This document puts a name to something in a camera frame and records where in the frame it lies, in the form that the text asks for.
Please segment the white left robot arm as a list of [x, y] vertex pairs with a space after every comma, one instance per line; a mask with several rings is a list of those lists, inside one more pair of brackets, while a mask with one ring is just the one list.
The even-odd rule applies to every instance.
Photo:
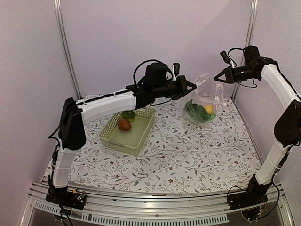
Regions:
[[134, 74], [134, 83], [119, 91], [90, 99], [75, 101], [70, 97], [65, 100], [59, 124], [48, 136], [57, 141], [48, 183], [54, 188], [51, 195], [59, 204], [70, 200], [70, 194], [64, 188], [68, 184], [73, 158], [86, 143], [86, 125], [114, 113], [147, 107], [157, 98], [178, 100], [197, 87], [184, 75], [179, 75], [178, 63], [169, 68], [159, 60], [150, 59], [139, 65], [144, 64], [148, 64], [145, 75], [138, 81]]

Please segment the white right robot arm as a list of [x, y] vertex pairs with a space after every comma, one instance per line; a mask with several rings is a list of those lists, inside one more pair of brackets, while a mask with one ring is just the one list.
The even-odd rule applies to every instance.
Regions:
[[251, 142], [247, 128], [232, 100], [209, 97], [205, 92], [205, 76], [196, 80], [197, 89], [181, 103], [181, 113], [174, 135], [174, 163], [167, 185], [173, 192], [201, 193], [225, 191], [233, 186], [242, 188], [254, 179], [261, 185], [271, 181], [280, 170], [280, 158], [292, 141], [296, 117], [288, 112], [289, 104], [297, 99], [276, 65], [266, 65], [264, 80], [278, 96], [282, 109], [255, 110], [257, 116], [277, 119], [274, 144], [266, 152], [264, 163]]

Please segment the brown potato toy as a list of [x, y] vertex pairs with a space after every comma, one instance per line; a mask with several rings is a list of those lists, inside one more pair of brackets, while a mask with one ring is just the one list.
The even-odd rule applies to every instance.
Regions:
[[122, 132], [129, 132], [131, 130], [132, 126], [130, 122], [127, 119], [121, 118], [118, 121], [118, 129]]

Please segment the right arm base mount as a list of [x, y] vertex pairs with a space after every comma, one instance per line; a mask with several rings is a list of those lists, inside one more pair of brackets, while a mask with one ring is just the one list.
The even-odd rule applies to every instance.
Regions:
[[237, 210], [253, 205], [264, 204], [268, 201], [268, 198], [266, 194], [259, 196], [256, 196], [255, 194], [249, 195], [245, 189], [242, 189], [239, 186], [232, 186], [227, 192], [226, 200], [230, 210]]

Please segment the yellow-green fruit toy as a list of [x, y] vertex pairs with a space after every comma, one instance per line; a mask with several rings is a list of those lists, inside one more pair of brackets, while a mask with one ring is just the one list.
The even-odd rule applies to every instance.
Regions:
[[123, 111], [121, 116], [129, 122], [133, 122], [135, 120], [135, 112], [133, 110]]

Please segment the yellow lemon toy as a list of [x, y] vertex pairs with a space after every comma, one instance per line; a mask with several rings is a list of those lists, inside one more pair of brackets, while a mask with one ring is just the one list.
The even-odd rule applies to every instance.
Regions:
[[213, 114], [214, 113], [214, 108], [211, 105], [206, 105], [205, 110], [208, 114]]

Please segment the clear zip top bag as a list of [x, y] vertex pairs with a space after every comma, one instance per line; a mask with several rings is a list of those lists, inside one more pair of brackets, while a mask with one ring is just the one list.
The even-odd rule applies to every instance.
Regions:
[[214, 80], [216, 75], [217, 74], [215, 73], [198, 74], [193, 82], [196, 84], [197, 88], [184, 97], [183, 108], [184, 105], [192, 99], [193, 103], [200, 104], [203, 107], [206, 105], [213, 106], [214, 114], [216, 116], [221, 114], [223, 109], [226, 107], [226, 103], [224, 101], [224, 87], [222, 83]]

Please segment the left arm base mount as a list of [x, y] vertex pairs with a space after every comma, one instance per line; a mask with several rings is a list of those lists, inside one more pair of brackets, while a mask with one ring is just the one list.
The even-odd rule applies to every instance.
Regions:
[[87, 194], [85, 192], [81, 192], [79, 189], [68, 191], [68, 187], [50, 187], [46, 195], [46, 201], [48, 202], [79, 210], [84, 209], [86, 199]]

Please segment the green bok choy toy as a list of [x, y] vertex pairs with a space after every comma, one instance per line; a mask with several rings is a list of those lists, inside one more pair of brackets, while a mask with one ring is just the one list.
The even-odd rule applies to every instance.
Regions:
[[210, 122], [216, 117], [213, 112], [208, 113], [202, 105], [193, 103], [192, 99], [184, 105], [183, 111], [188, 119], [199, 124]]

